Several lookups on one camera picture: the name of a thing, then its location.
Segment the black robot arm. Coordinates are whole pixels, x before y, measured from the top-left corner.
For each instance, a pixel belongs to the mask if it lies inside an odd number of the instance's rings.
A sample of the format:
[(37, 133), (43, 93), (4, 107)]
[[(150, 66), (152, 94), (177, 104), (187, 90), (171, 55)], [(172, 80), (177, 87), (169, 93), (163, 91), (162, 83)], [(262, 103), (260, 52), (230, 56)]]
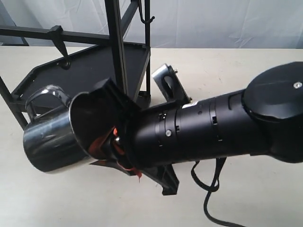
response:
[(279, 65), (236, 92), (142, 110), (110, 79), (91, 95), (101, 102), (102, 122), (111, 130), (96, 165), (127, 175), (146, 175), (175, 195), (179, 181), (173, 164), (216, 160), (219, 177), (227, 157), (270, 156), (286, 163), (303, 160), (303, 64)]

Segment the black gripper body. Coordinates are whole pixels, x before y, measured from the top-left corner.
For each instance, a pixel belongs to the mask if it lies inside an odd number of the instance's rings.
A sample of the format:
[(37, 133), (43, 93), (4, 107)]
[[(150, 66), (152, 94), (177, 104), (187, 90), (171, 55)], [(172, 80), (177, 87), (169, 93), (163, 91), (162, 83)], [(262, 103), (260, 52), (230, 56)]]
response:
[(115, 168), (129, 176), (145, 175), (161, 185), (162, 195), (177, 194), (179, 180), (172, 165), (144, 167), (135, 156), (130, 143), (131, 134), (126, 128), (128, 123), (140, 113), (140, 107), (111, 79), (98, 82), (89, 94), (98, 101), (97, 106), (101, 108), (98, 119), (102, 123), (109, 123), (110, 129), (113, 127), (117, 129), (117, 135), (111, 134), (103, 144), (103, 148), (111, 148), (112, 157), (98, 159), (94, 164)]

